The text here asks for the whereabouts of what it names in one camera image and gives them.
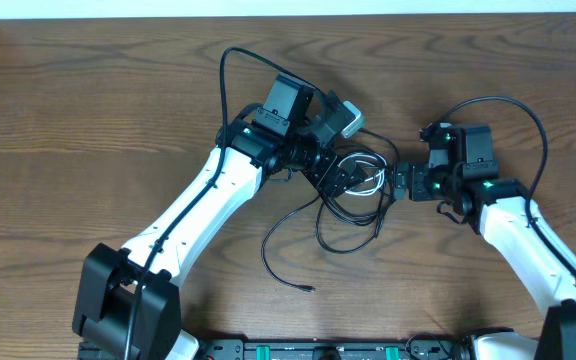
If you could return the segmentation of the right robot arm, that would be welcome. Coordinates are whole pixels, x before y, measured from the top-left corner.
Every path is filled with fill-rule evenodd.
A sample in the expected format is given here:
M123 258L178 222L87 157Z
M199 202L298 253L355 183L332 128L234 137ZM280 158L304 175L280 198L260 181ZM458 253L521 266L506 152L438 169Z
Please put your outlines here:
M401 195L447 206L510 265L544 317L537 339L512 330L467 336L456 359L576 359L576 255L542 216L528 189L502 178L486 125L433 123L420 132L427 162L401 162Z

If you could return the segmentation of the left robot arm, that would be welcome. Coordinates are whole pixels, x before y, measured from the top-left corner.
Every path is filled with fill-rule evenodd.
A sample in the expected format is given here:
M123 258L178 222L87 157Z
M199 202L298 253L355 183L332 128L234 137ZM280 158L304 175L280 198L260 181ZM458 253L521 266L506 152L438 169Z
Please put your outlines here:
M264 103L244 107L217 134L201 172L148 228L120 249L100 243L86 257L72 330L117 359L191 359L179 291L227 219L274 174L302 173L335 198L366 179L334 142L364 125L360 110L281 73Z

